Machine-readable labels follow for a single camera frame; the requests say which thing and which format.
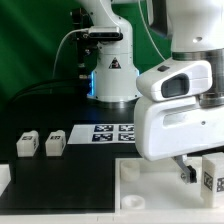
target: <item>wall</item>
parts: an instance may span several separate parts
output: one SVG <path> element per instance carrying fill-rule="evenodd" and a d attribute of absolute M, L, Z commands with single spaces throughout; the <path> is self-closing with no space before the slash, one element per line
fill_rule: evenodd
<path fill-rule="evenodd" d="M 24 87 L 51 79 L 59 43 L 72 30 L 70 10 L 79 6 L 75 0 L 0 1 L 0 109 Z M 161 62 L 143 29 L 137 4 L 116 5 L 113 10 L 134 28 L 134 63 L 140 72 Z M 170 42 L 153 37 L 168 58 Z M 89 67 L 94 67 L 94 57 L 88 60 Z M 66 42 L 56 78 L 75 74 L 76 49 Z"/>

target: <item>black panel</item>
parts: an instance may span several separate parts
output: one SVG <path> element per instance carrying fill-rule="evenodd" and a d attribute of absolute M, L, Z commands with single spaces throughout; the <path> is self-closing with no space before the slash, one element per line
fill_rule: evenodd
<path fill-rule="evenodd" d="M 186 95 L 189 91 L 189 78 L 185 74 L 179 74 L 168 79 L 162 84 L 164 98 Z"/>

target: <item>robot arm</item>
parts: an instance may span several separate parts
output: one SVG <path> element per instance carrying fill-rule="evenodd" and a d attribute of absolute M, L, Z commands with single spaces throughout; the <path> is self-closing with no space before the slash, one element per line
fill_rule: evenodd
<path fill-rule="evenodd" d="M 90 15 L 94 27 L 91 38 L 103 35 L 106 30 L 117 30 L 122 39 L 98 41 L 97 66 L 92 72 L 92 91 L 88 97 L 115 107 L 124 107 L 140 96 L 136 88 L 138 69 L 133 64 L 133 34 L 131 24 L 116 15 L 111 7 L 115 3 L 131 3 L 133 0 L 77 0 Z"/>
<path fill-rule="evenodd" d="M 224 1 L 147 2 L 157 33 L 166 36 L 162 27 L 170 21 L 172 58 L 137 79 L 143 95 L 134 114 L 139 153 L 152 161 L 223 146 Z M 164 5 L 163 20 L 155 4 Z"/>

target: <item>sticker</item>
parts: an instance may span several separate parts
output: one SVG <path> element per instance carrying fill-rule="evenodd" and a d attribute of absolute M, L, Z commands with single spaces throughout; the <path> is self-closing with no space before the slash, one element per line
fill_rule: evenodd
<path fill-rule="evenodd" d="M 96 125 L 94 128 L 94 132 L 107 132 L 107 131 L 113 131 L 114 126 L 113 125 Z"/>
<path fill-rule="evenodd" d="M 37 141 L 36 141 L 36 139 L 33 140 L 33 147 L 34 147 L 34 149 L 36 149 L 36 147 L 37 147 Z"/>
<path fill-rule="evenodd" d="M 224 178 L 219 178 L 217 182 L 217 192 L 224 191 Z"/>
<path fill-rule="evenodd" d="M 33 138 L 33 136 L 24 136 L 22 138 L 22 140 L 31 140 Z"/>
<path fill-rule="evenodd" d="M 134 133 L 119 133 L 118 140 L 125 142 L 135 141 L 135 135 Z"/>
<path fill-rule="evenodd" d="M 120 68 L 121 68 L 121 66 L 120 66 L 117 58 L 114 58 L 109 66 L 109 69 L 120 69 Z"/>
<path fill-rule="evenodd" d="M 119 131 L 134 131 L 134 125 L 119 125 Z"/>
<path fill-rule="evenodd" d="M 61 136 L 51 136 L 50 139 L 52 139 L 52 140 L 58 140 L 58 139 L 60 139 L 60 138 L 61 138 Z"/>
<path fill-rule="evenodd" d="M 94 134 L 92 141 L 93 142 L 108 142 L 113 140 L 113 134 Z"/>
<path fill-rule="evenodd" d="M 211 191 L 212 191 L 212 183 L 213 183 L 213 177 L 205 172 L 204 173 L 204 185 Z"/>

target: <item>black cable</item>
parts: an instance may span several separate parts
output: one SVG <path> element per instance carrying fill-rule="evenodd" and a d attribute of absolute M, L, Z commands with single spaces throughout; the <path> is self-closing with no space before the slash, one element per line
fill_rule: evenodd
<path fill-rule="evenodd" d="M 72 86 L 51 86 L 51 87 L 46 87 L 46 88 L 40 88 L 40 89 L 35 89 L 39 86 L 42 85 L 47 85 L 47 84 L 52 84 L 52 83 L 61 83 L 61 82 L 66 82 L 66 81 L 73 81 L 73 80 L 78 80 L 80 81 L 80 79 L 78 78 L 70 78 L 70 79 L 53 79 L 53 80 L 47 80 L 47 81 L 43 81 L 43 82 L 39 82 L 36 84 L 32 84 L 22 90 L 20 90 L 19 92 L 17 92 L 8 102 L 8 105 L 12 104 L 18 97 L 27 94 L 29 92 L 34 92 L 34 91 L 40 91 L 40 90 L 49 90 L 49 89 L 54 89 L 54 88 L 63 88 L 63 87 L 75 87 L 75 86 L 80 86 L 80 83 L 76 84 L 76 85 L 72 85 Z"/>

